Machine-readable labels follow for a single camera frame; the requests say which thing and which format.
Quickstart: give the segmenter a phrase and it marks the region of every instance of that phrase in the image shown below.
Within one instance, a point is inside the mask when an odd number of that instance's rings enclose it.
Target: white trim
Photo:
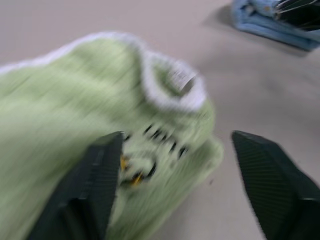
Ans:
[[[0,75],[4,75],[9,73],[10,71],[25,67],[44,66],[50,64],[51,62],[70,53],[78,45],[92,42],[97,39],[116,39],[132,46],[137,50],[137,52],[140,54],[141,59],[141,80],[146,99],[161,110],[194,112],[197,111],[206,100],[206,92],[203,84],[203,79],[198,76],[190,66],[182,61],[177,61],[171,57],[162,55],[161,53],[149,51],[147,45],[142,40],[129,33],[100,32],[90,34],[78,40],[75,40],[57,50],[54,50],[44,56],[2,66],[0,67]],[[153,63],[155,61],[168,65],[171,68],[178,64],[180,67],[183,66],[187,73],[194,73],[193,76],[196,75],[197,77],[192,79],[193,86],[191,90],[182,97],[168,96],[164,91],[162,91],[161,87],[159,87],[155,79],[153,73]]]

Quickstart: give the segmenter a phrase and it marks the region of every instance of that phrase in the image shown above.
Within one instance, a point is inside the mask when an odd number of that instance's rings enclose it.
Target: black object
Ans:
[[[245,191],[267,240],[320,240],[320,189],[273,141],[242,131],[232,140]]]
[[[123,137],[96,140],[60,181],[26,240],[104,240],[118,183]]]
[[[320,29],[320,0],[281,0],[275,6],[275,19],[304,31]]]

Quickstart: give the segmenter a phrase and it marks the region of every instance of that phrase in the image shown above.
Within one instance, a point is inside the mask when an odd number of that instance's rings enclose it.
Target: green knitted garment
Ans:
[[[127,166],[107,237],[149,237],[221,162],[213,125],[201,77],[129,34],[93,34],[0,68],[0,239],[24,240],[87,146],[115,131]]]

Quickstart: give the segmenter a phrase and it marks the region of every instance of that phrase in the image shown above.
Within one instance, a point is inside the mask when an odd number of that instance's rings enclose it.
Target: blue folded cloth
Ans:
[[[233,0],[233,22],[240,31],[263,36],[311,51],[320,46],[320,31],[303,31],[276,21],[278,0]]]

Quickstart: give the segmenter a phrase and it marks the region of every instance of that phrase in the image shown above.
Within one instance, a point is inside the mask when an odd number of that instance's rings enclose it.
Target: yellow embroidery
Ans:
[[[121,167],[121,171],[124,171],[128,168],[128,161],[123,155],[121,155],[120,167]]]
[[[136,178],[132,179],[132,185],[137,186],[142,181],[142,173],[140,173]]]

